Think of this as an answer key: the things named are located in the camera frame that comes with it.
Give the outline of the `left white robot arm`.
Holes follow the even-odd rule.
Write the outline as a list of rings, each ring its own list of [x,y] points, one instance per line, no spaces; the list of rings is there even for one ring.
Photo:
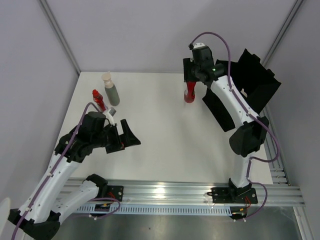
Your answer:
[[[77,190],[58,199],[67,180],[94,149],[104,148],[110,154],[141,144],[126,119],[120,121],[122,134],[118,133],[112,119],[112,116],[90,111],[60,138],[45,174],[29,199],[9,212],[8,221],[15,225],[14,235],[21,229],[35,240],[50,240],[61,224],[85,203],[120,202],[110,194],[108,181],[95,173],[89,175]]]

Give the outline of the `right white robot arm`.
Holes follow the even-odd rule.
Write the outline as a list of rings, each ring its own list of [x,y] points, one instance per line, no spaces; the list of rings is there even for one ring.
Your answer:
[[[268,121],[251,110],[237,90],[230,69],[215,64],[211,49],[203,44],[190,44],[191,58],[183,59],[183,75],[186,83],[184,101],[195,100],[195,86],[203,83],[221,102],[223,112],[228,113],[236,128],[229,138],[229,145],[235,153],[233,173],[228,183],[228,198],[240,202],[251,189],[249,180],[253,153],[260,149],[266,138]]]

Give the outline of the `black canvas bag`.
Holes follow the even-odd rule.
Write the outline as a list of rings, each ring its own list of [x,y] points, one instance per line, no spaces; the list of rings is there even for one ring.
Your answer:
[[[258,114],[281,85],[275,79],[275,74],[261,65],[260,58],[247,49],[243,51],[237,62],[231,62],[230,76],[238,91],[244,90],[245,101]],[[215,93],[207,89],[202,100],[224,132],[235,128],[232,117]]]

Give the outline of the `grey bottle beige pump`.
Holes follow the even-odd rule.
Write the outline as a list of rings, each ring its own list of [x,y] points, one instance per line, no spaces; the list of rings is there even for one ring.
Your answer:
[[[118,106],[120,104],[120,97],[115,84],[112,81],[111,73],[108,71],[101,76],[104,83],[104,90],[107,98],[112,106]]]

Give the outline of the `small red bottle left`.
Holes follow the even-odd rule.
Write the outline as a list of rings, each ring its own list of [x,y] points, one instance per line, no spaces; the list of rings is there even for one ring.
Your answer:
[[[96,89],[92,90],[92,97],[94,102],[98,105],[98,107],[102,112],[105,112],[108,110],[108,107],[104,103],[103,96]]]

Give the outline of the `aluminium mounting rail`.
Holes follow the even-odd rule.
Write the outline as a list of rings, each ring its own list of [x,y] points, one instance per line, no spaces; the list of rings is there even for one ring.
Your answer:
[[[188,205],[212,204],[207,192],[223,183],[191,183],[167,181],[108,180],[112,186],[123,186],[125,204]],[[305,201],[298,186],[267,185],[267,207],[304,207]]]

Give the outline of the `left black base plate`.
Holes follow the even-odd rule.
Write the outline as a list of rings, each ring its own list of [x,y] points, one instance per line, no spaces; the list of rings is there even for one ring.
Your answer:
[[[122,185],[109,185],[107,187],[108,198],[117,199],[119,202],[122,202],[124,196],[124,187]]]

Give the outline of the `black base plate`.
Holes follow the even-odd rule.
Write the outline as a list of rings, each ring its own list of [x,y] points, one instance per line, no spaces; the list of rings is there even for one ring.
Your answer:
[[[212,202],[214,204],[258,203],[257,193],[254,188],[238,193],[228,187],[213,187],[206,194],[212,197]]]
[[[122,202],[124,196],[124,187],[122,185],[109,185],[107,187],[108,198],[117,199],[119,202]]]

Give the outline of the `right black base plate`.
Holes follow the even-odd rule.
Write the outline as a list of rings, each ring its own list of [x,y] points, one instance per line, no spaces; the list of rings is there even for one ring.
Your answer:
[[[213,187],[206,194],[212,197],[212,202],[214,204],[258,203],[257,193],[254,188],[238,193],[228,187]]]

